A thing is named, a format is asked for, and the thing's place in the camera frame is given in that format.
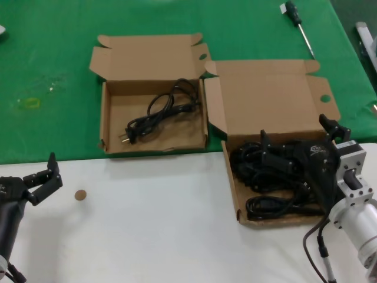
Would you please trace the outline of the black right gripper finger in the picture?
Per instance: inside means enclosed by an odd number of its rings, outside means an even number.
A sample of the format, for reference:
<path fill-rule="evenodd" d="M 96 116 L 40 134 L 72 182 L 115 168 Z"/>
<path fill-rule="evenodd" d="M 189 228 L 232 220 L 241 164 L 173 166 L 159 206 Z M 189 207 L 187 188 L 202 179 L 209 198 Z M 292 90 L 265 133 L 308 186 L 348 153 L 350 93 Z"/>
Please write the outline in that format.
<path fill-rule="evenodd" d="M 341 126 L 336 120 L 327 118 L 324 114 L 319 115 L 319 123 L 326 132 L 324 138 L 319 140 L 320 145 L 336 145 L 336 142 L 348 142 L 351 130 Z"/>
<path fill-rule="evenodd" d="M 274 168 L 282 173 L 293 173 L 293 162 L 289 159 L 289 149 L 283 145 L 272 145 L 267 133 L 260 131 L 260 145 L 262 149 L 262 165 Z"/>

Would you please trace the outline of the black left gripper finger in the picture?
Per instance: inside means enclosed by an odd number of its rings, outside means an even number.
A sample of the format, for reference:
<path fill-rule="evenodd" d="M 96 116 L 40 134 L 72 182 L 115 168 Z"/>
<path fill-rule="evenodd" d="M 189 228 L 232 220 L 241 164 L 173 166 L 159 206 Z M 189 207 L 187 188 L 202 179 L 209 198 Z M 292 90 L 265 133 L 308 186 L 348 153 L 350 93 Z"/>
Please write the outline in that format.
<path fill-rule="evenodd" d="M 53 188 L 60 188 L 62 186 L 62 179 L 59 173 L 59 165 L 55 153 L 50 153 L 46 170 L 25 176 L 23 177 L 23 181 L 27 188 L 42 185 L 51 185 Z"/>
<path fill-rule="evenodd" d="M 31 202 L 33 206 L 39 205 L 62 186 L 63 183 L 61 176 L 54 176 L 51 180 L 44 183 L 32 193 L 29 193 L 28 201 Z"/>

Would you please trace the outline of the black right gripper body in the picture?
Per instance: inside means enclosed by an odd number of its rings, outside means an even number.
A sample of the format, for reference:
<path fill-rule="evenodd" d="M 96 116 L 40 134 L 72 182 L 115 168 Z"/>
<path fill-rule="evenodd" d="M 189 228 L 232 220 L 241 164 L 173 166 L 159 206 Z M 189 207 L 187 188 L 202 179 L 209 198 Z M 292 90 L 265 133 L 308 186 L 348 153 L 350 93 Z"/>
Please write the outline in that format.
<path fill-rule="evenodd" d="M 336 171 L 339 159 L 331 141 L 305 140 L 295 145 L 293 156 L 303 168 L 318 204 L 328 213 L 336 198 Z"/>

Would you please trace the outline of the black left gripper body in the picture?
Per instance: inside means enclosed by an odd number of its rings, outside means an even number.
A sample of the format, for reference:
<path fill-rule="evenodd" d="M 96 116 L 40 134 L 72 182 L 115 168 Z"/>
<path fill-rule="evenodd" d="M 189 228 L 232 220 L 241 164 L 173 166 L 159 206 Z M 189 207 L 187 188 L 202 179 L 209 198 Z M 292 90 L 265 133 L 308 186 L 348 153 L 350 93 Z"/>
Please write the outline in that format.
<path fill-rule="evenodd" d="M 24 177 L 1 177 L 1 256 L 10 257 L 27 203 Z"/>

